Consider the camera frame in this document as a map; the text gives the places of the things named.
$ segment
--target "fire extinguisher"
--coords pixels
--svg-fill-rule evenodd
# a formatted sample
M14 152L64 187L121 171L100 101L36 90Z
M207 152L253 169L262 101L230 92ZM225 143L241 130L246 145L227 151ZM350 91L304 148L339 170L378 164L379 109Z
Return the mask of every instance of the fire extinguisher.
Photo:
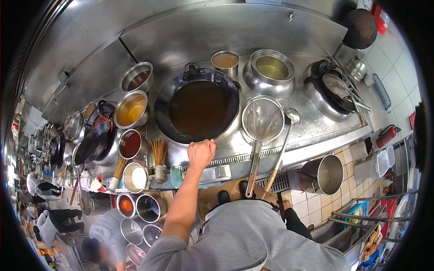
M378 138L377 138L378 148L383 147L385 144L391 141L392 138L396 137L396 134L399 132L401 132L401 128L396 127L393 124L387 126L383 131L380 132L380 134L378 134Z

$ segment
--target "drain grate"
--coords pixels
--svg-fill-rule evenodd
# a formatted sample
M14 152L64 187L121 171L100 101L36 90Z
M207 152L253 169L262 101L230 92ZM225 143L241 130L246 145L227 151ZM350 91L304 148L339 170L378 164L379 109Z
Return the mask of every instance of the drain grate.
M255 182L257 185L265 187L265 185L267 184L267 181L268 181L268 177L258 179ZM282 191L286 191L286 190L289 190L288 175L286 174L286 172L277 174L275 179L274 179L274 183L271 186L270 191L274 192L274 193L278 193L278 192L282 192Z

